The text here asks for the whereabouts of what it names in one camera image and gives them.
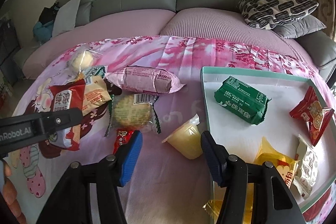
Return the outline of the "person's left hand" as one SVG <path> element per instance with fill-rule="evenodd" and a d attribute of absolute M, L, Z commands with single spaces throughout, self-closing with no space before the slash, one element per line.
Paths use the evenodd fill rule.
<path fill-rule="evenodd" d="M 17 200 L 17 190 L 15 189 L 14 184 L 9 179 L 9 177 L 12 174 L 11 168 L 4 160 L 2 161 L 2 163 L 3 167 L 1 168 L 1 171 L 5 176 L 5 184 L 2 188 L 4 200 L 7 203 L 13 215 L 16 217 L 17 221 L 21 224 L 26 224 L 27 223 L 26 217 L 22 213 L 21 207 Z"/>

